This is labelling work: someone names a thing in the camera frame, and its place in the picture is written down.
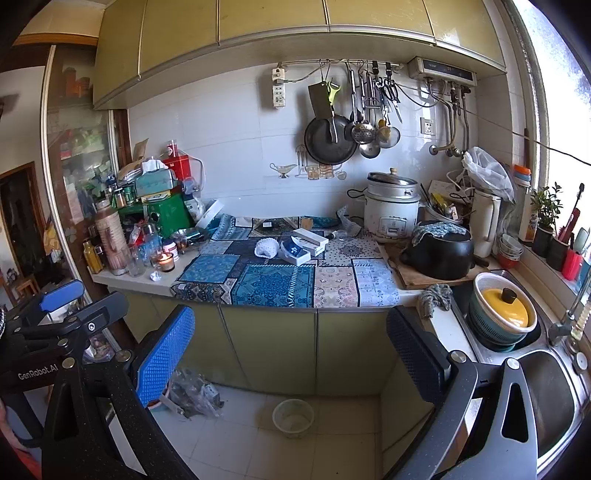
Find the yellow cabinet door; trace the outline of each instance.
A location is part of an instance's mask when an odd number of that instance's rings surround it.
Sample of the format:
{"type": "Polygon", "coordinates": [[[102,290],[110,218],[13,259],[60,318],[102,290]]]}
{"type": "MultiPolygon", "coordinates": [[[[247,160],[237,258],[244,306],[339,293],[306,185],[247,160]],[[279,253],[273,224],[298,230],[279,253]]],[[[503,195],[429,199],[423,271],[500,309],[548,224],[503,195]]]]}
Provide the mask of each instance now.
{"type": "Polygon", "coordinates": [[[282,28],[328,31],[322,0],[219,0],[220,41],[282,28]]]}
{"type": "Polygon", "coordinates": [[[377,395],[396,353],[387,312],[318,311],[318,395],[377,395]]]}
{"type": "Polygon", "coordinates": [[[138,78],[145,4],[146,0],[118,0],[105,9],[96,47],[94,103],[125,82],[138,78]]]}
{"type": "Polygon", "coordinates": [[[314,393],[314,310],[222,306],[230,338],[250,388],[289,395],[314,393]]]}
{"type": "Polygon", "coordinates": [[[457,46],[502,65],[503,54],[482,0],[424,0],[441,46],[457,46]]]}
{"type": "Polygon", "coordinates": [[[216,42],[216,0],[148,0],[139,70],[216,42]]]}
{"type": "Polygon", "coordinates": [[[193,309],[195,333],[181,358],[181,367],[190,368],[214,383],[239,388],[247,387],[217,305],[158,296],[152,296],[151,300],[162,321],[179,304],[193,309]]]}
{"type": "Polygon", "coordinates": [[[331,31],[346,31],[348,26],[382,27],[402,35],[405,31],[433,36],[423,0],[326,0],[326,6],[331,31]]]}

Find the white tile wall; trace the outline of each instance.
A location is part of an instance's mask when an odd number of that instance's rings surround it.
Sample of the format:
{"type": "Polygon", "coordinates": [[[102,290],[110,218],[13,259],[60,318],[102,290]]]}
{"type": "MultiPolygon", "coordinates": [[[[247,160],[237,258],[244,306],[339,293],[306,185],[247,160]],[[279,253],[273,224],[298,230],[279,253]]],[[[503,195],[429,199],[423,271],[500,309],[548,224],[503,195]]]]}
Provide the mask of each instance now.
{"type": "MultiPolygon", "coordinates": [[[[287,77],[305,76],[314,63],[288,66],[287,77]]],[[[297,164],[296,147],[303,143],[303,134],[314,113],[308,96],[308,85],[321,80],[320,72],[298,83],[287,84],[287,106],[272,107],[271,69],[273,65],[251,67],[194,82],[163,93],[129,110],[131,142],[150,139],[148,155],[160,155],[166,142],[176,139],[182,150],[201,159],[206,170],[205,198],[220,198],[224,212],[232,215],[272,217],[287,215],[333,215],[335,210],[350,202],[352,210],[362,205],[346,196],[349,188],[363,189],[367,173],[389,171],[396,167],[400,175],[428,184],[430,180],[445,179],[449,170],[460,168],[457,158],[445,153],[432,156],[431,143],[447,140],[447,118],[444,106],[422,108],[400,93],[402,125],[395,113],[392,124],[401,131],[395,147],[382,150],[373,160],[356,153],[342,170],[346,180],[308,180],[296,177],[295,168],[289,178],[280,179],[269,167],[297,164]],[[420,117],[435,119],[436,137],[420,133],[420,117]]],[[[329,77],[342,90],[336,98],[335,111],[349,116],[350,87],[344,65],[330,69],[329,77]]],[[[397,74],[401,85],[417,89],[419,83],[397,74]]],[[[432,103],[426,94],[406,90],[417,101],[432,103]]],[[[476,112],[476,93],[468,95],[468,109],[476,112]]],[[[478,121],[469,115],[470,143],[478,144],[478,121]]],[[[456,145],[462,145],[463,124],[458,128],[456,145]]],[[[198,175],[197,163],[194,163],[198,175]]]]}

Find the flower pot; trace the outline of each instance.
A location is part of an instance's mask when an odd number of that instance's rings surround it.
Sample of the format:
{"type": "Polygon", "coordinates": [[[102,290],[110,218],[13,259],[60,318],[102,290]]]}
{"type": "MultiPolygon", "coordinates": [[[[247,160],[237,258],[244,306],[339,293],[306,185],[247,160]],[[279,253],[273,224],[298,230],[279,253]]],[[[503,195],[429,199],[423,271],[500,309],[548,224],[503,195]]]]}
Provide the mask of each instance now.
{"type": "Polygon", "coordinates": [[[546,230],[538,225],[538,229],[535,231],[534,244],[531,247],[535,254],[546,258],[552,233],[552,230],[546,230]]]}

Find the bucket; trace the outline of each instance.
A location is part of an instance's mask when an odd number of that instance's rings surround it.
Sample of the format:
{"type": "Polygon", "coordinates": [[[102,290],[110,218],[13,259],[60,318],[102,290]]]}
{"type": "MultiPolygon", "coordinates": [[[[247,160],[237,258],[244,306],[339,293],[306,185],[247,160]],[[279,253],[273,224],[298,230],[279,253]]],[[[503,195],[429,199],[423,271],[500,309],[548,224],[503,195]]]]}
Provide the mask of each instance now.
{"type": "Polygon", "coordinates": [[[314,409],[298,398],[282,401],[273,410],[273,423],[288,438],[302,438],[314,423],[314,409]]]}

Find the yellow pot lid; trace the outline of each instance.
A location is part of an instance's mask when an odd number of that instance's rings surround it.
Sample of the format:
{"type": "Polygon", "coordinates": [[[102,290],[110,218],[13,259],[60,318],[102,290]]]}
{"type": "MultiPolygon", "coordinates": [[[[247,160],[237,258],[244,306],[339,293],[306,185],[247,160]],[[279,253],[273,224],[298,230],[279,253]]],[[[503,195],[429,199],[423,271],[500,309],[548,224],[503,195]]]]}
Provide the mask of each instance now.
{"type": "Polygon", "coordinates": [[[503,317],[507,322],[516,327],[525,328],[529,326],[527,309],[517,294],[510,288],[489,288],[482,292],[487,304],[503,317]]]}

